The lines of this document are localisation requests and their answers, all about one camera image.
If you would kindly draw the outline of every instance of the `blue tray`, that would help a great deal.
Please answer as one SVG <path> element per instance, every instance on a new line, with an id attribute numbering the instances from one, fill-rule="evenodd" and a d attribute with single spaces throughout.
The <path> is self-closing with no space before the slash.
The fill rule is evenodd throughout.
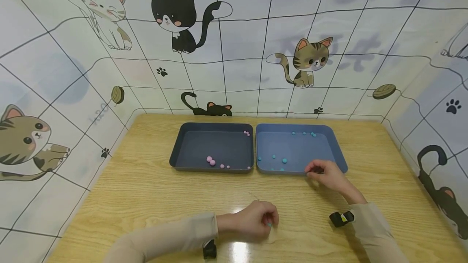
<path id="1" fill-rule="evenodd" d="M 255 158 L 252 133 L 250 124 L 182 124 L 169 164 L 179 171 L 249 173 L 254 167 Z M 215 166 L 210 166 L 207 156 L 215 159 Z M 220 168 L 221 164 L 229 165 L 229 169 Z"/>
<path id="2" fill-rule="evenodd" d="M 348 171 L 335 134 L 326 125 L 259 124 L 256 143 L 257 167 L 264 174 L 304 175 L 304 168 L 314 159 L 334 161 L 343 173 Z"/>

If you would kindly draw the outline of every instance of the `beige sleeve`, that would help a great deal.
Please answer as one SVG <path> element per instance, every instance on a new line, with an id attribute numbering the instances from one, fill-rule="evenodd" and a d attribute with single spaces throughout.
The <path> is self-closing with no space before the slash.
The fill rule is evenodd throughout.
<path id="1" fill-rule="evenodd" d="M 204 213 L 124 235 L 110 248 L 104 263 L 144 263 L 164 254 L 202 248 L 216 236 L 215 214 Z"/>
<path id="2" fill-rule="evenodd" d="M 353 204 L 354 230 L 372 263 L 409 262 L 390 232 L 385 217 L 373 203 Z"/>

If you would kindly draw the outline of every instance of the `wooden table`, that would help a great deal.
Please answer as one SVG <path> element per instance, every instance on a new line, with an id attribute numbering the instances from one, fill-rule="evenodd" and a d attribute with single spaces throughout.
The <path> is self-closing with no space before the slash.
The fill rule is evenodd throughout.
<path id="1" fill-rule="evenodd" d="M 400 156 L 381 124 L 359 121 L 140 115 L 74 217 L 49 263 L 101 262 L 124 233 L 215 211 L 238 211 L 253 199 L 280 213 L 274 241 L 219 241 L 218 262 L 368 262 L 352 227 L 334 229 L 339 195 L 304 177 L 178 172 L 169 156 L 185 122 L 324 124 L 335 131 L 348 178 L 375 202 L 410 262 L 468 262 L 455 234 Z M 155 262 L 203 262 L 201 250 Z"/>

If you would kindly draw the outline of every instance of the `wall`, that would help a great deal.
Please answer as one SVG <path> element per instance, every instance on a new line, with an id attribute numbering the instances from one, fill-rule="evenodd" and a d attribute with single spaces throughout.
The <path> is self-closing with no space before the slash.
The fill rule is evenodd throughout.
<path id="1" fill-rule="evenodd" d="M 18 152 L 1 161 L 0 171 L 38 176 L 0 180 L 3 193 L 13 193 L 0 196 L 0 254 L 8 262 L 45 260 L 141 113 L 383 122 L 417 175 L 414 161 L 426 145 L 444 150 L 448 161 L 431 173 L 430 193 L 446 216 L 455 205 L 466 213 L 459 194 L 468 185 L 461 175 L 466 0 L 2 3 L 3 119 L 29 126 L 40 119 L 53 128 L 48 142 L 67 154 L 45 166 L 34 150 L 28 160 L 19 162 Z M 22 134 L 46 132 L 21 125 L 12 133 L 7 125 L 0 153 L 11 140 L 19 145 L 10 151 L 28 153 Z M 436 158 L 422 158 L 425 171 Z M 437 191 L 443 186 L 450 191 Z"/>
<path id="2" fill-rule="evenodd" d="M 466 24 L 393 104 L 383 124 L 468 248 L 468 43 Z"/>

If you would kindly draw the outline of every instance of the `hand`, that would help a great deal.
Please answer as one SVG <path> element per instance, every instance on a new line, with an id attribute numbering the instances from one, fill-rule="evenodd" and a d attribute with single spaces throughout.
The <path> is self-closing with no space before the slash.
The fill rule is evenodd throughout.
<path id="1" fill-rule="evenodd" d="M 313 160 L 304 171 L 307 177 L 340 193 L 349 204 L 367 203 L 362 193 L 345 177 L 335 162 Z"/>
<path id="2" fill-rule="evenodd" d="M 217 217 L 218 232 L 235 231 L 250 238 L 265 238 L 270 234 L 270 226 L 277 225 L 280 217 L 275 205 L 266 201 L 254 200 L 249 206 L 234 214 Z"/>

